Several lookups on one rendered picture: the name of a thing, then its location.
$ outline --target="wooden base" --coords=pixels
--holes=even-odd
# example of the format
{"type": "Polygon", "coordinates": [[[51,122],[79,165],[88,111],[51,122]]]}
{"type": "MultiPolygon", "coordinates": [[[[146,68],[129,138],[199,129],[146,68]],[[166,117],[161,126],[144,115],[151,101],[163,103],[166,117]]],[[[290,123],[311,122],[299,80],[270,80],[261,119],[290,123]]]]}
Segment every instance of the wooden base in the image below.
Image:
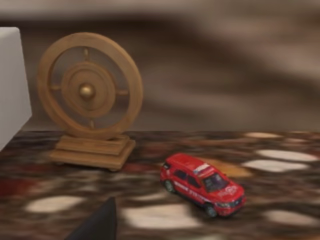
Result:
{"type": "Polygon", "coordinates": [[[120,170],[136,142],[126,135],[113,140],[93,140],[64,135],[50,154],[53,162],[120,170]]]}

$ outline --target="pebble patterned surface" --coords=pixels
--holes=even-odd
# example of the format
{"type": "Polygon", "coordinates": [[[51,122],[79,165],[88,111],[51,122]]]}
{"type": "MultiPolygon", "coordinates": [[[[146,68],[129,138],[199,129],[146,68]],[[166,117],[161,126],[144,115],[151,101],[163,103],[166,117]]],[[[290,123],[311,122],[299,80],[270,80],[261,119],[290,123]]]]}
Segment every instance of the pebble patterned surface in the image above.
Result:
{"type": "Polygon", "coordinates": [[[0,152],[0,239],[64,239],[108,197],[119,240],[317,240],[320,133],[129,132],[137,147],[120,172],[55,165],[60,132],[22,132],[0,152]],[[166,193],[159,170],[182,152],[217,166],[245,188],[232,218],[208,219],[166,193]]]}

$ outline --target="toy car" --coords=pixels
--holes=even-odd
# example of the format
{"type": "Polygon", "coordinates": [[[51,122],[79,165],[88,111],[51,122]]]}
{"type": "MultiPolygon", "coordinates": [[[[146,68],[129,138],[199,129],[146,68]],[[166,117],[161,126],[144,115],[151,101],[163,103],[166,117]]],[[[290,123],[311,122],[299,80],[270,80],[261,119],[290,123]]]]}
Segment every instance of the toy car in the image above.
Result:
{"type": "Polygon", "coordinates": [[[242,186],[214,166],[184,153],[165,160],[160,181],[168,192],[200,205],[211,218],[231,216],[246,202],[242,186]]]}

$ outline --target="white box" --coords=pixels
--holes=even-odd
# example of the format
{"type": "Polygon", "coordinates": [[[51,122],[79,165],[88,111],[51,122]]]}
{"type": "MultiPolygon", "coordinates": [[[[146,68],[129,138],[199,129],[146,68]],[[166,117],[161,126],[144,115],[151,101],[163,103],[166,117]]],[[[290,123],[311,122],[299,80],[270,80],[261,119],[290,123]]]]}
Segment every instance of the white box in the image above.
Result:
{"type": "Polygon", "coordinates": [[[0,151],[31,115],[20,31],[0,27],[0,151]]]}

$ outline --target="wooden wheel on stand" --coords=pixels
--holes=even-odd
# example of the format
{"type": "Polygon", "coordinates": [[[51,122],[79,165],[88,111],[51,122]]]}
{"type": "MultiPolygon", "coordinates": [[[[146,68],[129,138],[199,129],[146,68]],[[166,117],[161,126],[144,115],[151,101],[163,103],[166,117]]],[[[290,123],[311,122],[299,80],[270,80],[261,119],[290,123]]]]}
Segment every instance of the wooden wheel on stand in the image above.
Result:
{"type": "Polygon", "coordinates": [[[80,32],[65,36],[51,45],[39,64],[37,86],[47,114],[66,132],[57,143],[51,158],[55,162],[119,170],[135,147],[135,141],[122,133],[138,116],[143,101],[143,84],[139,70],[129,54],[116,42],[96,33],[80,32]],[[51,76],[58,58],[67,50],[82,48],[83,60],[64,73],[60,84],[51,76]],[[127,89],[119,89],[113,75],[91,61],[90,49],[96,49],[122,71],[127,89]],[[72,119],[54,96],[61,91],[66,105],[87,124],[72,119]],[[118,95],[128,95],[124,117],[112,126],[96,127],[95,120],[108,114],[118,95]]]}

